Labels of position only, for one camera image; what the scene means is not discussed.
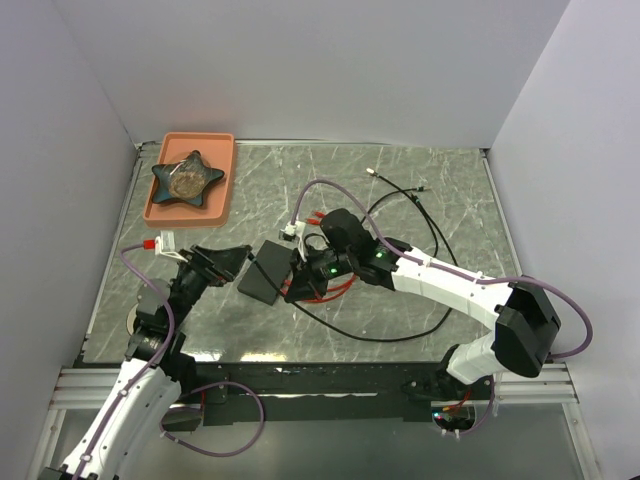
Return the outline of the white round tape roll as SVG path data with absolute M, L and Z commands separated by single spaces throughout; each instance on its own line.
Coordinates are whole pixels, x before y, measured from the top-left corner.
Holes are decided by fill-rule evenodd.
M 126 317 L 126 330 L 130 336 L 135 333 L 138 324 L 139 321 L 137 320 L 137 305 L 134 305 L 131 307 Z

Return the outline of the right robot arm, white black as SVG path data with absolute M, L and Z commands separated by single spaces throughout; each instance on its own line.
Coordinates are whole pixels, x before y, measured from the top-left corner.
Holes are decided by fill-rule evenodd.
M 499 280 L 447 264 L 405 242 L 368 231 L 346 209 L 318 222 L 326 245 L 299 245 L 291 256 L 288 303 L 320 300 L 330 281 L 353 274 L 362 282 L 424 297 L 464 313 L 487 334 L 451 347 L 437 386 L 456 399 L 476 381 L 502 372 L 537 377 L 560 328 L 554 308 L 535 282 Z

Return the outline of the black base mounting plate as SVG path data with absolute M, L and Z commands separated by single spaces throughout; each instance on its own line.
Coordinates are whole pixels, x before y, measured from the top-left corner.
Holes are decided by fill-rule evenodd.
M 429 422 L 436 403 L 490 398 L 490 378 L 447 380 L 437 362 L 199 362 L 179 399 L 206 426 L 238 422 L 400 419 Z

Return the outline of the black network switch box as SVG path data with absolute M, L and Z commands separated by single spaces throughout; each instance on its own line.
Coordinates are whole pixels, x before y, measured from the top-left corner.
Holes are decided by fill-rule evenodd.
M 291 249 L 265 240 L 255 254 L 261 269 L 252 263 L 240 280 L 237 290 L 253 300 L 273 306 L 291 273 L 291 254 Z

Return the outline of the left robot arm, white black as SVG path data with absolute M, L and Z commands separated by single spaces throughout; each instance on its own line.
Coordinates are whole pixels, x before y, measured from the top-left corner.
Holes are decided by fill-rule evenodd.
M 142 297 L 114 385 L 76 447 L 59 467 L 43 468 L 40 478 L 123 479 L 130 473 L 171 405 L 197 392 L 196 361 L 181 351 L 186 337 L 180 324 L 207 288 L 232 282 L 250 255 L 248 245 L 181 250 L 170 282 L 129 268 L 143 283 Z

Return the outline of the orange plastic tray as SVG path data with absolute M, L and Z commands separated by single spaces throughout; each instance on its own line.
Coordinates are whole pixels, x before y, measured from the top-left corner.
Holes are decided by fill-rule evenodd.
M 150 228 L 218 228 L 229 217 L 236 165 L 230 133 L 170 132 L 151 166 L 143 208 Z

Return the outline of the dark star-shaped dish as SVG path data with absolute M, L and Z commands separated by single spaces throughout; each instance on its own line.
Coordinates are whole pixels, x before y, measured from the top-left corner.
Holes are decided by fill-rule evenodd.
M 225 172 L 205 164 L 199 150 L 192 150 L 178 162 L 156 164 L 151 171 L 157 181 L 154 204 L 183 202 L 202 207 L 207 189 L 225 178 Z

